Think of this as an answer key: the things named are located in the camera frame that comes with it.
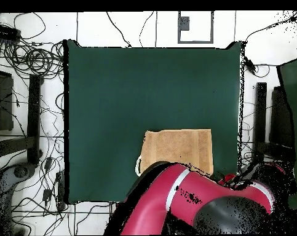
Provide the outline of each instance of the cable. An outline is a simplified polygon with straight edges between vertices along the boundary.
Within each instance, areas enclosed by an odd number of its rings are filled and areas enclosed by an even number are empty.
[[[40,166],[40,172],[41,172],[41,171],[43,172],[42,166],[43,166],[43,164],[41,164],[41,166]],[[44,172],[43,172],[43,176],[40,177],[39,180],[34,184],[34,185],[36,185],[36,184],[41,180],[41,178],[42,178],[41,185],[40,185],[40,187],[39,187],[37,193],[36,193],[36,194],[34,195],[34,197],[31,199],[33,202],[35,202],[35,201],[34,201],[34,198],[38,195],[39,191],[41,190],[41,187],[43,186],[44,175],[46,175],[46,174],[44,174]],[[24,187],[23,189],[20,189],[20,190],[18,190],[18,191],[16,191],[16,192],[19,192],[19,191],[24,190],[24,189],[29,188],[29,187]],[[14,209],[16,209],[16,207],[23,207],[23,206],[25,206],[25,205],[20,205],[20,204],[18,204],[17,206],[12,206],[12,207],[15,207]]]
[[[257,31],[254,31],[254,32],[250,33],[250,34],[248,35],[248,37],[246,38],[245,42],[248,41],[248,38],[249,38],[252,34],[258,33],[258,32],[263,31],[263,30],[265,30],[265,29],[269,29],[269,28],[275,27],[275,26],[277,26],[277,25],[279,25],[279,24],[281,24],[281,23],[286,23],[286,22],[288,22],[289,20],[291,20],[293,17],[295,17],[296,15],[297,15],[297,12],[294,13],[290,18],[288,18],[288,19],[286,19],[286,20],[284,20],[284,21],[273,23],[273,24],[271,24],[271,25],[269,25],[269,26],[267,26],[267,27],[265,27],[265,28],[263,28],[263,29],[259,29],[259,30],[257,30]]]
[[[55,222],[54,222],[54,223],[53,223],[53,224],[46,230],[46,232],[44,233],[43,236],[46,236],[46,235],[48,235],[49,233],[51,233],[50,236],[52,236],[54,230],[61,224],[61,222],[64,220],[65,216],[66,216],[66,214],[64,214],[64,216],[61,216],[59,219],[56,219]]]
[[[20,127],[20,129],[22,130],[23,136],[24,136],[24,137],[26,138],[26,140],[27,140],[27,136],[26,136],[25,132],[23,131],[23,127],[22,127],[21,123],[19,122],[19,120],[17,119],[17,117],[16,117],[15,115],[13,115],[10,111],[8,111],[6,108],[4,108],[4,107],[2,107],[2,106],[0,106],[0,108],[3,109],[3,110],[5,110],[8,114],[10,114],[12,117],[14,117],[14,118],[17,120],[17,122],[18,122],[18,124],[19,124],[19,127]]]
[[[22,16],[22,15],[25,15],[25,14],[30,14],[30,13],[23,13],[23,14],[19,14],[19,15],[15,16],[15,18],[14,18],[14,27],[15,27],[15,29],[16,29],[16,19],[18,17]],[[39,17],[39,19],[41,20],[41,22],[44,25],[44,29],[40,33],[36,34],[35,36],[29,37],[29,38],[24,38],[23,37],[22,39],[24,39],[24,40],[29,40],[29,39],[35,38],[35,37],[39,36],[40,34],[42,34],[46,30],[46,24],[44,23],[43,19],[39,15],[37,15],[36,13],[33,12],[33,14],[35,14],[37,17]]]
[[[236,41],[237,11],[234,11],[234,42]]]
[[[69,214],[67,213],[67,223],[68,223],[68,232],[69,235],[72,236],[71,229],[69,228]]]
[[[148,19],[151,18],[151,16],[154,14],[154,12],[155,12],[155,11],[153,11],[153,12],[151,13],[151,15],[150,15],[150,16],[146,19],[146,21],[144,22],[144,25],[143,25],[143,27],[142,27],[142,29],[141,29],[141,33],[143,32],[143,29],[144,29],[144,27],[145,27],[146,22],[148,21]],[[140,40],[140,44],[141,44],[141,33],[140,33],[140,36],[138,37],[139,40]]]
[[[62,109],[61,107],[59,107],[59,105],[57,104],[57,100],[58,100],[58,98],[61,97],[62,95],[63,95],[63,97],[64,97],[64,92],[62,92],[61,94],[57,95],[57,98],[55,99],[55,105],[56,105],[57,108],[58,108],[59,110],[61,110],[61,111],[63,111],[63,109]]]
[[[35,186],[38,182],[40,182],[41,178],[39,178],[39,180],[38,180],[35,184],[33,184],[33,185],[31,185],[31,186],[26,186],[26,187],[24,187],[24,188],[21,188],[20,190],[15,190],[15,192],[20,192],[20,191],[22,191],[22,190],[24,190],[24,189],[26,189],[26,188]]]
[[[5,48],[3,50],[1,50],[0,46],[0,53],[3,54],[0,58],[5,58],[10,66],[0,66],[13,68],[16,74],[22,79],[29,78],[23,77],[21,73],[25,75],[42,75],[46,79],[53,79],[63,71],[62,42],[53,44],[50,51],[39,49],[35,42],[29,44],[23,39],[21,39],[19,45],[5,44],[4,46]]]
[[[76,223],[76,204],[74,205],[74,235],[76,235],[75,223]]]
[[[270,72],[270,70],[271,70],[271,68],[270,68],[269,65],[267,65],[267,64],[264,64],[264,65],[256,65],[257,68],[259,68],[259,66],[267,66],[269,70],[268,70],[268,72],[267,72],[264,76],[256,75],[256,72],[253,72],[253,75],[254,75],[255,77],[258,77],[258,78],[264,78],[264,77],[266,77],[267,75],[269,75],[269,72]]]
[[[158,22],[158,11],[156,11],[156,36],[155,36],[155,48],[157,47],[157,22]]]
[[[20,154],[22,154],[22,153],[25,153],[26,151],[27,151],[27,150],[25,149],[24,151],[22,151],[22,152],[20,152],[20,153],[18,153],[18,154],[13,155],[13,156],[8,160],[8,162],[6,163],[6,165],[4,165],[3,167],[1,167],[0,172],[2,172],[3,169],[5,169],[5,167],[8,166],[9,162],[10,162],[14,157],[16,157],[16,156],[18,156],[18,155],[20,155]]]
[[[58,214],[59,214],[58,211],[55,212],[55,211],[49,211],[48,209],[45,209],[42,205],[38,204],[36,201],[34,201],[34,200],[33,200],[32,198],[30,198],[30,197],[25,197],[24,199],[22,199],[22,200],[19,202],[18,205],[14,206],[14,208],[12,209],[12,212],[14,212],[14,211],[16,210],[16,208],[18,208],[18,207],[21,205],[21,203],[22,203],[24,200],[26,200],[26,199],[28,199],[28,200],[30,200],[30,202],[33,202],[34,204],[36,204],[37,207],[43,209],[43,210],[46,211],[48,214],[51,214],[51,215],[58,215]]]
[[[110,203],[109,203],[109,205],[94,205],[93,207],[91,207],[91,209],[90,209],[90,211],[88,212],[87,216],[86,216],[83,220],[79,221],[79,222],[76,224],[76,233],[74,232],[74,235],[77,236],[77,234],[78,234],[78,224],[80,224],[81,222],[85,221],[85,220],[88,218],[88,216],[90,215],[90,213],[92,212],[92,210],[93,210],[95,207],[109,207],[109,206],[110,206]]]
[[[6,102],[6,103],[17,103],[16,101],[7,101],[7,100],[2,100],[2,102]],[[45,110],[45,111],[41,111],[40,114],[45,113],[46,111],[47,111],[47,112],[50,112],[50,113],[52,113],[52,114],[53,114],[53,113],[56,113],[56,114],[63,114],[63,113],[61,113],[61,112],[51,111],[50,109],[45,108],[45,107],[42,107],[42,106],[40,106],[40,105],[38,105],[38,104],[36,104],[36,103],[28,103],[28,102],[23,102],[23,101],[19,101],[18,103],[19,103],[19,104],[30,104],[30,105],[36,105],[36,106],[39,106],[41,109]]]
[[[123,41],[124,41],[125,43],[127,43],[127,47],[132,47],[132,46],[130,45],[130,43],[124,39],[124,35],[123,35],[122,32],[120,31],[120,29],[119,29],[119,28],[112,22],[112,19],[110,18],[109,13],[106,12],[106,14],[107,14],[107,16],[108,16],[110,22],[113,24],[113,26],[114,26],[114,27],[121,33],[121,36],[122,36],[122,38],[123,38]]]
[[[244,116],[243,119],[246,118],[246,117],[248,117],[248,116],[250,116],[250,115],[253,115],[254,113],[255,113],[255,112],[250,113],[249,115]]]
[[[34,211],[39,205],[40,205],[40,204],[37,204],[37,206],[34,207],[28,214],[26,214],[26,216],[22,217],[22,218],[18,221],[18,223],[15,223],[15,224],[13,225],[12,228],[14,228],[16,224],[19,224],[21,220],[25,219],[25,218],[26,218],[32,211]]]

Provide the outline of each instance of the electronic device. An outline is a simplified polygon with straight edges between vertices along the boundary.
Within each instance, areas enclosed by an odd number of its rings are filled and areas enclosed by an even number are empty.
[[[0,25],[0,42],[4,44],[18,44],[20,41],[20,30]]]

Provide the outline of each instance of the brown box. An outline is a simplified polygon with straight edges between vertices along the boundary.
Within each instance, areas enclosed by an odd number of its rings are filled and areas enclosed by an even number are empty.
[[[212,134],[209,129],[162,130],[145,133],[140,173],[158,161],[190,165],[192,171],[213,174]]]

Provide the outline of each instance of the white stripe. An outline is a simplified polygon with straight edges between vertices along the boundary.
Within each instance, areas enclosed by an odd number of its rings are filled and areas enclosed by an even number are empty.
[[[135,173],[140,176],[140,160],[141,160],[141,155],[137,158],[136,160],[136,165],[135,165]]]
[[[256,182],[253,182],[253,184],[251,184],[250,186],[257,188],[267,197],[269,204],[271,205],[271,213],[272,213],[274,211],[275,199],[273,198],[272,193],[269,191],[269,189],[267,189],[264,185]]]
[[[173,183],[171,190],[169,191],[168,197],[167,197],[167,201],[165,203],[165,209],[166,211],[169,211],[170,209],[170,205],[172,203],[172,199],[175,196],[175,192],[176,192],[176,187],[179,186],[182,181],[185,179],[185,177],[188,175],[188,173],[190,173],[189,169],[185,169],[185,171],[183,171],[176,179],[176,181]]]

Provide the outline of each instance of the black post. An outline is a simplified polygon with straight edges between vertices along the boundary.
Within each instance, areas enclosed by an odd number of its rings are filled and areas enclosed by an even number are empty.
[[[266,126],[266,94],[267,85],[265,82],[258,82],[255,96],[255,123],[253,134],[253,161],[260,162],[264,159],[264,154],[258,152],[258,143],[265,142]]]
[[[43,82],[44,79],[42,76],[30,75],[27,136],[29,138],[35,138],[35,141],[33,147],[27,150],[27,159],[28,163],[34,165],[39,163],[40,158],[40,99]]]

